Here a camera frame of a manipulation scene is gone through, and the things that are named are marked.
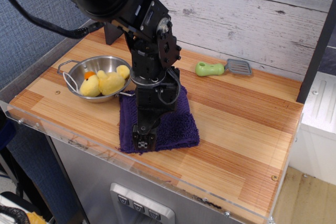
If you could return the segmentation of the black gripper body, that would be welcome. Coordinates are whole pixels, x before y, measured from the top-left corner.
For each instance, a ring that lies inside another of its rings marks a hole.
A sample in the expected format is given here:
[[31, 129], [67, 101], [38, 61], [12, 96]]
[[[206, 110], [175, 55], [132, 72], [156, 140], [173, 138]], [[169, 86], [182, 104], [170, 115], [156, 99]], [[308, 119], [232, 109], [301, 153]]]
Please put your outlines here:
[[161, 123], [163, 115], [174, 112], [180, 95], [179, 78], [168, 77], [154, 88], [136, 87], [137, 121], [133, 131], [138, 134], [150, 134]]

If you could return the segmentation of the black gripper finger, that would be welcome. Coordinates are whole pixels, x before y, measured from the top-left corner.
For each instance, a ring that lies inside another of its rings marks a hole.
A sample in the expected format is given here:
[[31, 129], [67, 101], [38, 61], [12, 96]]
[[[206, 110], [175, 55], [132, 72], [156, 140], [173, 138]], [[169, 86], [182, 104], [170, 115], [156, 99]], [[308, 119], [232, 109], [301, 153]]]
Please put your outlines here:
[[132, 143], [134, 146], [134, 149], [136, 151], [139, 150], [139, 140], [138, 140], [139, 134], [138, 134], [138, 125], [134, 124], [132, 128]]
[[148, 134], [148, 150], [155, 151], [157, 134], [156, 132], [151, 132]]

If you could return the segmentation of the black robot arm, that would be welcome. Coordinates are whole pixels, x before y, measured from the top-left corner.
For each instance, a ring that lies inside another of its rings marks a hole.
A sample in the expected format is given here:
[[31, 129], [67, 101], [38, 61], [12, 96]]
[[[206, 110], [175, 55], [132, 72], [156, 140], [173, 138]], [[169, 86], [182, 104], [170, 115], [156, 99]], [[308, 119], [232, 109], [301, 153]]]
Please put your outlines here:
[[176, 109], [181, 90], [180, 46], [172, 34], [168, 9], [159, 0], [73, 0], [91, 19], [124, 32], [132, 55], [130, 78], [136, 85], [137, 123], [133, 145], [153, 151], [161, 117]]

